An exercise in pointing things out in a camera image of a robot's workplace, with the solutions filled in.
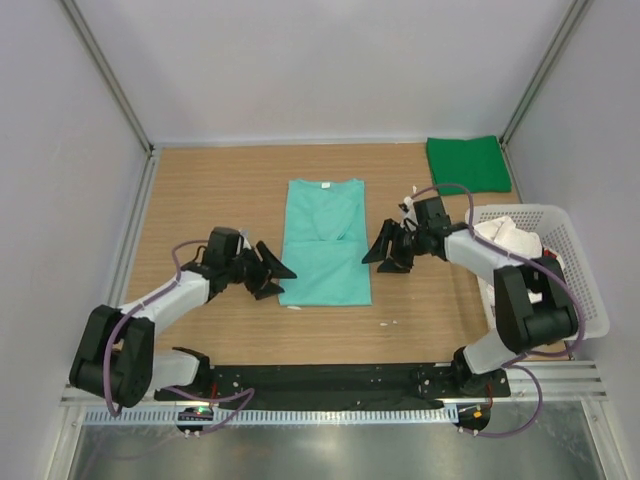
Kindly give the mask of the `teal t-shirt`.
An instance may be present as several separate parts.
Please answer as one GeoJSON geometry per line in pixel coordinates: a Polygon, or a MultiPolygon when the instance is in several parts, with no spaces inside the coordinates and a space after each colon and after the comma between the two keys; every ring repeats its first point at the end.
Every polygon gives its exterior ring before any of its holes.
{"type": "Polygon", "coordinates": [[[283,280],[285,307],[370,306],[365,183],[291,180],[282,261],[297,277],[283,280]]]}

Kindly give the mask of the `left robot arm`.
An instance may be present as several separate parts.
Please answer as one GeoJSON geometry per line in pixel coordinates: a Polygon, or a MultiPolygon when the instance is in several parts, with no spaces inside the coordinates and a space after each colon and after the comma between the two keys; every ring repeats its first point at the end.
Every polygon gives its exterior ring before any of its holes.
{"type": "Polygon", "coordinates": [[[194,257],[176,260],[162,286],[132,302],[101,304],[89,314],[69,372],[71,386],[102,398],[112,415],[137,405],[150,391],[200,396],[211,391],[211,361],[185,347],[158,353],[160,333],[230,285],[242,285],[257,300],[283,293],[281,280],[296,274],[262,241],[226,227],[196,240],[194,257]]]}

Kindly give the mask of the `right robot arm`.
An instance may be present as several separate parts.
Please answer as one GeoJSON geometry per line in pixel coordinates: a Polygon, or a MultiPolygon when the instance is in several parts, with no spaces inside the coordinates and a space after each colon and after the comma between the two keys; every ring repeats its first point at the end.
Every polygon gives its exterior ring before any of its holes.
{"type": "Polygon", "coordinates": [[[384,221],[363,263],[377,264],[380,273],[408,273],[416,257],[431,255],[466,268],[494,290],[494,327],[452,358],[451,378],[462,394],[483,393],[498,371],[542,345],[583,337],[579,302],[555,258],[511,253],[469,223],[452,222],[440,197],[408,197],[400,208],[402,220],[384,221]]]}

